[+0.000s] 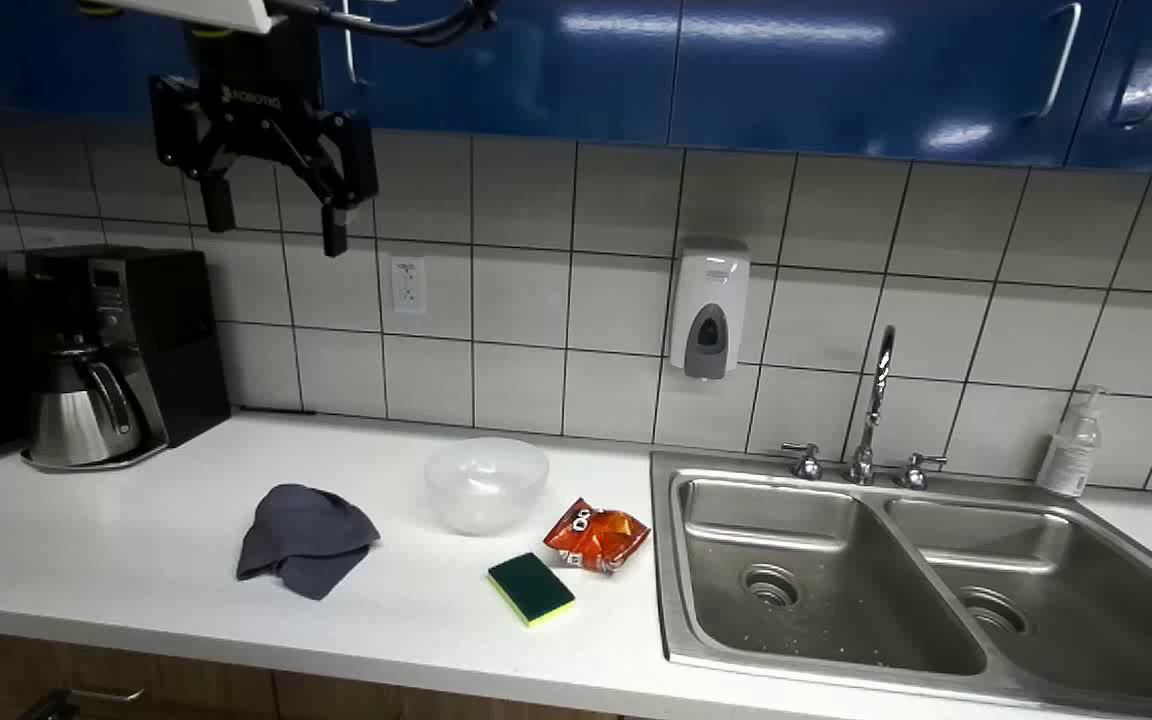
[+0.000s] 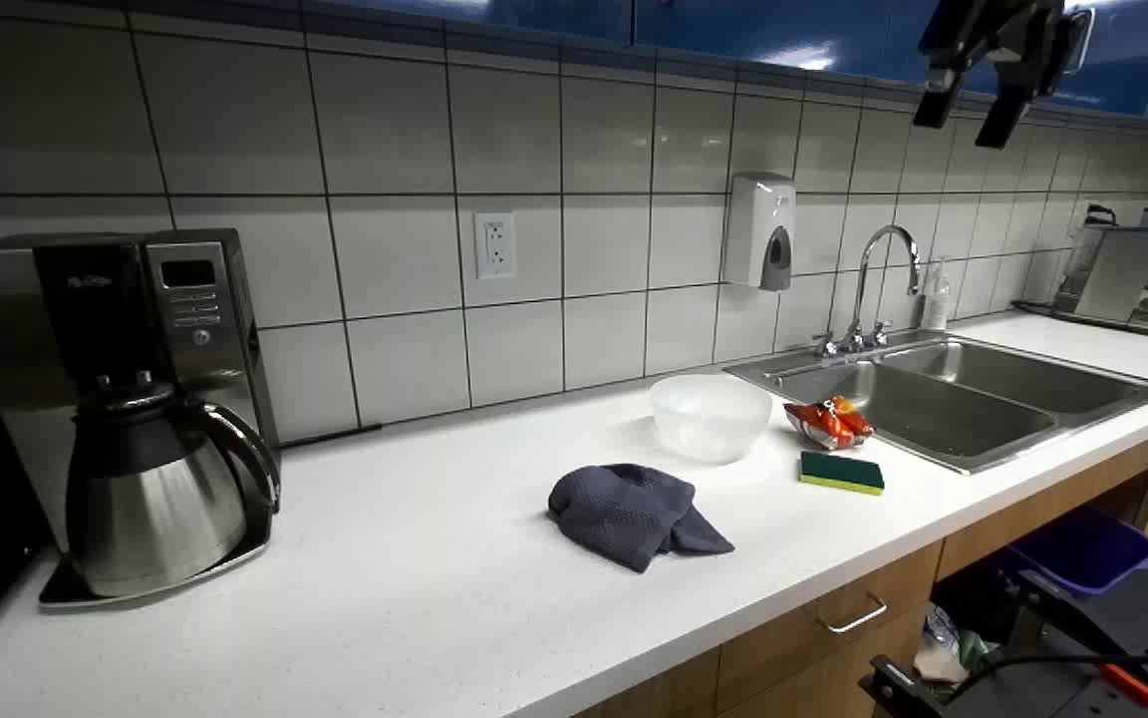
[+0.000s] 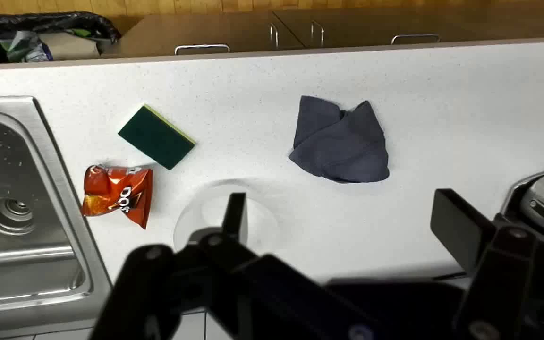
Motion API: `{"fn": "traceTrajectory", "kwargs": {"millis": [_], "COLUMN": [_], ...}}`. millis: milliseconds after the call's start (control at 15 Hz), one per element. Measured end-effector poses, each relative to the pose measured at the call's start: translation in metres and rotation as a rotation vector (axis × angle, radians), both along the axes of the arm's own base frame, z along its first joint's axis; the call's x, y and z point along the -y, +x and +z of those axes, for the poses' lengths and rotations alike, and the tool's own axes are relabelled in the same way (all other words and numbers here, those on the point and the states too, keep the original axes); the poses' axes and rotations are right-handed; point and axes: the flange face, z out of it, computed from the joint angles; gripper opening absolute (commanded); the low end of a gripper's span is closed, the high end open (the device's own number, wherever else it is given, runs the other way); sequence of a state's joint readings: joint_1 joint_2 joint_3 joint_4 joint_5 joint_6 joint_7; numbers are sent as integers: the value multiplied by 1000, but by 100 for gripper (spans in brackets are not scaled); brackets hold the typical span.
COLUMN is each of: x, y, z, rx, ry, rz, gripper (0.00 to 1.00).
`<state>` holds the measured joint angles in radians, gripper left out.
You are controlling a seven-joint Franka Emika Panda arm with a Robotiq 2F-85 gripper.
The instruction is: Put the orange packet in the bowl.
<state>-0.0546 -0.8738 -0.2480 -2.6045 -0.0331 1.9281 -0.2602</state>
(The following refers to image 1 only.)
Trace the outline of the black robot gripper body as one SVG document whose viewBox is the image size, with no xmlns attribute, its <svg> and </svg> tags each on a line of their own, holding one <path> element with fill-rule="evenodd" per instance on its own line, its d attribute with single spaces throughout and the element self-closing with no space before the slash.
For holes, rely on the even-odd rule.
<svg viewBox="0 0 1152 720">
<path fill-rule="evenodd" d="M 155 155 L 199 185 L 239 155 L 283 162 L 319 204 L 378 192 L 372 129 L 319 100 L 319 33 L 283 21 L 268 37 L 187 26 L 193 75 L 153 75 Z"/>
</svg>

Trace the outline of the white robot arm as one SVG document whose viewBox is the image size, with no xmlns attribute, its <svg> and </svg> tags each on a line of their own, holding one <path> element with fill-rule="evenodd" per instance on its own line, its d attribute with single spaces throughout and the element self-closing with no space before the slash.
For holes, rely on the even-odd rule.
<svg viewBox="0 0 1152 720">
<path fill-rule="evenodd" d="M 372 125 L 319 100 L 315 0 L 79 0 L 96 12 L 144 12 L 183 26 L 193 75 L 153 75 L 155 155 L 199 185 L 202 222 L 237 222 L 237 160 L 289 166 L 319 212 L 328 257 L 346 252 L 350 212 L 378 192 Z"/>
</svg>

